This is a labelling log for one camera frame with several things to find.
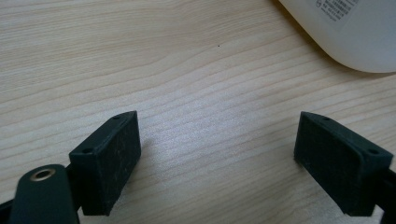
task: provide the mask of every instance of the white plastic container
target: white plastic container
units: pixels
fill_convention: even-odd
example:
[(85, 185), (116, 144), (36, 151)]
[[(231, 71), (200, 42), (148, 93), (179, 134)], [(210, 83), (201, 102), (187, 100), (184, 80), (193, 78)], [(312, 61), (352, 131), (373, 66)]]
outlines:
[(279, 0), (337, 62), (396, 71), (396, 0)]

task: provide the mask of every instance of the light wood tabletop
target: light wood tabletop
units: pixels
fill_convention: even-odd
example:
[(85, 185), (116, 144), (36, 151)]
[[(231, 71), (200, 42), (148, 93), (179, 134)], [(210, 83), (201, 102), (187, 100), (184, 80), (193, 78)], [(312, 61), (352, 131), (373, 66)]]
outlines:
[(110, 217), (82, 223), (378, 223), (293, 149), (308, 111), (396, 153), (394, 75), (337, 63), (276, 0), (1, 1), (0, 203), (136, 110), (142, 157)]

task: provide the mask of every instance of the label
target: label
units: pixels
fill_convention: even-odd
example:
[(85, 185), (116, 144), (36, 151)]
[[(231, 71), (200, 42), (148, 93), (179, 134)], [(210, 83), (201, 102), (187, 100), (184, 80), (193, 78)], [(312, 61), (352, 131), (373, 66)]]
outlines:
[(318, 14), (336, 30), (340, 30), (358, 7), (360, 0), (307, 0)]

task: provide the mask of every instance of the wood grain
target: wood grain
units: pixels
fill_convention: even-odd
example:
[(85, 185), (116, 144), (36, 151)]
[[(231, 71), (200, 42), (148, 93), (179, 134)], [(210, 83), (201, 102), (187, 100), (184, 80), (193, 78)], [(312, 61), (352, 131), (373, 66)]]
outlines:
[(111, 216), (82, 223), (378, 223), (292, 151), (310, 111), (395, 153), (393, 75), (335, 62), (276, 0), (2, 1), (0, 202), (137, 110), (142, 158)]

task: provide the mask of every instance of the bottle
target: bottle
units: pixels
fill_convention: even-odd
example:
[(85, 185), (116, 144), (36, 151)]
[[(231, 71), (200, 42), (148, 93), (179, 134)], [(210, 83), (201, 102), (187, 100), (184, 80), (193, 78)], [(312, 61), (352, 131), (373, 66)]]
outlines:
[(337, 62), (396, 71), (396, 0), (279, 0)]

